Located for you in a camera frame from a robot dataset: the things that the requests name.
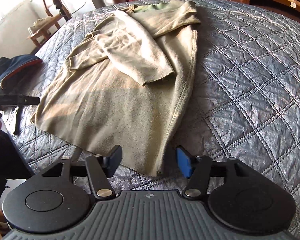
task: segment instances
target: metal pivot bolt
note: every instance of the metal pivot bolt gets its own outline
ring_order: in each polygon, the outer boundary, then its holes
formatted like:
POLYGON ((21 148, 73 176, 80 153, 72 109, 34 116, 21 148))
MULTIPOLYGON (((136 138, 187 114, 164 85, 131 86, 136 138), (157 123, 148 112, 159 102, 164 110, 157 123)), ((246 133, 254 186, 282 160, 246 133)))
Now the metal pivot bolt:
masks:
POLYGON ((196 188, 191 188, 191 189, 187 189, 185 191, 185 194, 188 196, 188 197, 197 197, 197 196, 200 196, 201 195, 201 191, 196 189, 196 188))
POLYGON ((112 190, 106 189, 106 188, 99 189, 99 190, 97 191, 97 195, 98 195, 99 197, 109 197, 109 196, 112 195, 112 190))

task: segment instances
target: blue gripper pad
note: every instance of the blue gripper pad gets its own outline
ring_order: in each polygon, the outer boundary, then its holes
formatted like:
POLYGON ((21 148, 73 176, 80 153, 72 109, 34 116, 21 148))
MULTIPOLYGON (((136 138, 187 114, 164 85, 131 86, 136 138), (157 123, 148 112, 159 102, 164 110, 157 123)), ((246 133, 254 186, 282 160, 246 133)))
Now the blue gripper pad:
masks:
POLYGON ((186 178, 190 178, 194 168, 191 167, 191 155, 182 147, 176 148, 176 158, 179 169, 186 178))

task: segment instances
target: gray quilted blanket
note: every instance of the gray quilted blanket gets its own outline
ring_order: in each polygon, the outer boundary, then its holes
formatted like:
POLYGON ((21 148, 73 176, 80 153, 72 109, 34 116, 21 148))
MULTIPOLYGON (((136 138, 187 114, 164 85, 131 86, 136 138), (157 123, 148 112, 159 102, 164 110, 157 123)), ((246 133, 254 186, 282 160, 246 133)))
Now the gray quilted blanket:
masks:
MULTIPOLYGON (((159 3, 143 0, 130 4, 159 3)), ((222 0, 193 0, 198 6, 197 69, 193 94, 172 145, 224 161, 232 156, 261 172, 290 194, 297 213, 290 232, 300 239, 300 24, 273 12, 222 0)), ((37 53, 44 64, 18 92, 41 96, 70 51, 96 24, 125 3, 88 12, 67 22, 37 53)), ((4 121, 14 131, 15 110, 4 121)), ((26 162, 38 172, 64 155, 91 153, 38 130, 24 109, 20 136, 13 136, 26 162)), ((160 178, 120 166, 111 183, 120 189, 182 189, 186 184, 168 149, 160 178)), ((210 189, 221 180, 213 179, 210 189)), ((76 184, 87 187, 84 178, 76 184)))

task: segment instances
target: shoe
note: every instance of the shoe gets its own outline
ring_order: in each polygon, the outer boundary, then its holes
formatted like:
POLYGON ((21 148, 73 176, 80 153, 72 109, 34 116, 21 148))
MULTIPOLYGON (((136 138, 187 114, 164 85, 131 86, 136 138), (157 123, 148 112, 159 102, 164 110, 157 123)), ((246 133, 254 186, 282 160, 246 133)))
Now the shoe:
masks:
POLYGON ((28 31, 31 34, 34 34, 39 30, 42 26, 44 26, 47 22, 51 20, 51 16, 47 16, 43 19, 37 19, 34 23, 33 26, 28 28, 28 31))

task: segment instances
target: red trim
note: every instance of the red trim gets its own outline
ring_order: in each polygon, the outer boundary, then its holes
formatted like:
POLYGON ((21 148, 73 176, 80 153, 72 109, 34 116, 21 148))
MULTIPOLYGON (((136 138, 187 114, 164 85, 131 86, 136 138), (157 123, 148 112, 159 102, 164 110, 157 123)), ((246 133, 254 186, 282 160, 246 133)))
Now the red trim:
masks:
POLYGON ((18 67, 16 70, 12 71, 11 73, 9 73, 8 75, 6 75, 4 78, 2 78, 1 82, 0 82, 0 86, 1 86, 1 89, 5 89, 3 87, 3 82, 6 80, 6 79, 9 79, 10 77, 12 77, 13 75, 15 75, 16 73, 20 72, 21 70, 23 70, 24 68, 26 67, 29 67, 29 66, 32 66, 32 65, 35 65, 35 64, 38 64, 38 63, 41 63, 42 62, 42 59, 35 59, 35 60, 31 60, 27 63, 24 63, 23 65, 21 65, 20 67, 18 67))

